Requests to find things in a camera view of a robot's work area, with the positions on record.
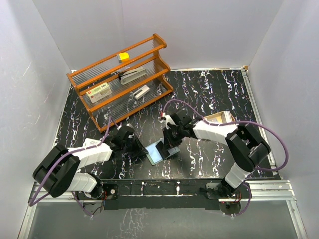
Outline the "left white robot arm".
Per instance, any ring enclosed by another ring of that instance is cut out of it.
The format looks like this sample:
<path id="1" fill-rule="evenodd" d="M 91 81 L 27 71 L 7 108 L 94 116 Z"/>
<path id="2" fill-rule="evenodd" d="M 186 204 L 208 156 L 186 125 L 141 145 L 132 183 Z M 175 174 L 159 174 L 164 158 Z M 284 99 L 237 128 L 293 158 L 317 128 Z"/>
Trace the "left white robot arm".
<path id="1" fill-rule="evenodd" d="M 103 186 L 96 176 L 81 173 L 80 169 L 107 162 L 118 151 L 130 157 L 141 157 L 149 153 L 135 135 L 135 130 L 124 125 L 102 141 L 85 139 L 82 147 L 67 148 L 62 144 L 54 146 L 36 167 L 32 177 L 53 198 L 65 192 L 84 192 L 97 199 L 103 193 Z"/>

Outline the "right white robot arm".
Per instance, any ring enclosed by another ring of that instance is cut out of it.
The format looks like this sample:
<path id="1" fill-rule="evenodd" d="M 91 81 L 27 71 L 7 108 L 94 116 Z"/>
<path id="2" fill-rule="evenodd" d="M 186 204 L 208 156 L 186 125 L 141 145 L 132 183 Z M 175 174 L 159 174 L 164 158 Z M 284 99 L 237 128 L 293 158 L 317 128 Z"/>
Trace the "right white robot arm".
<path id="1" fill-rule="evenodd" d="M 249 123 L 218 126 L 200 117 L 191 118 L 184 110 L 171 115 L 162 115 L 165 121 L 163 139 L 156 149 L 163 159 L 172 155 L 185 137 L 216 141 L 227 145 L 234 164 L 222 181 L 213 189 L 205 191 L 220 197 L 235 197 L 245 179 L 271 152 L 259 131 Z"/>

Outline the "beige card tray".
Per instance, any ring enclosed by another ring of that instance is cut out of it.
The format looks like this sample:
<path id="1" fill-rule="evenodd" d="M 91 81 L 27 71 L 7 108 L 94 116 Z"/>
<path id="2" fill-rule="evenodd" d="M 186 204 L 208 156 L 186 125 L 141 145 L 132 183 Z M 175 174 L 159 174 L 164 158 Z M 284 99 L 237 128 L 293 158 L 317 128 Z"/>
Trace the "beige card tray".
<path id="1" fill-rule="evenodd" d="M 225 122 L 225 116 L 224 116 L 224 111 L 218 112 L 209 116 L 204 117 L 206 120 L 208 120 L 211 123 L 226 123 Z"/>

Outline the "stack of cards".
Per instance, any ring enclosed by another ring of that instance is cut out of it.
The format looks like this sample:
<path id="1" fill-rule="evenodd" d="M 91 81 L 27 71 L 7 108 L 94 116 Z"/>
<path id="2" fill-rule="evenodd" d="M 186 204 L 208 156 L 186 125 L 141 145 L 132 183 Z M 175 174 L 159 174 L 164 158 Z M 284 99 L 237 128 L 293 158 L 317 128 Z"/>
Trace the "stack of cards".
<path id="1" fill-rule="evenodd" d="M 230 111 L 224 111 L 224 116 L 225 116 L 225 122 L 229 123 L 229 122 L 235 122 L 236 119 L 234 118 L 234 116 L 230 113 Z"/>

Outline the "green card holder wallet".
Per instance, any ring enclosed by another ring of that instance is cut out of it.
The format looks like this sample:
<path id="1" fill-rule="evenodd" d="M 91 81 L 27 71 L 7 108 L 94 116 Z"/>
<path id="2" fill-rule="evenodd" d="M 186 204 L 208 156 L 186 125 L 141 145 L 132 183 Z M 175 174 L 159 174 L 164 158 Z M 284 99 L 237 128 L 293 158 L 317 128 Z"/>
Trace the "green card holder wallet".
<path id="1" fill-rule="evenodd" d="M 164 139 L 161 138 L 160 140 L 148 145 L 146 147 L 146 150 L 148 151 L 147 154 L 147 158 L 149 159 L 150 163 L 152 166 L 166 160 L 169 159 L 170 157 L 172 157 L 173 155 L 177 154 L 180 152 L 180 149 L 178 146 L 174 147 L 174 148 L 170 148 L 168 150 L 165 151 L 164 156 L 162 156 L 159 152 L 159 150 L 157 149 L 156 145 L 158 143 L 163 143 Z"/>

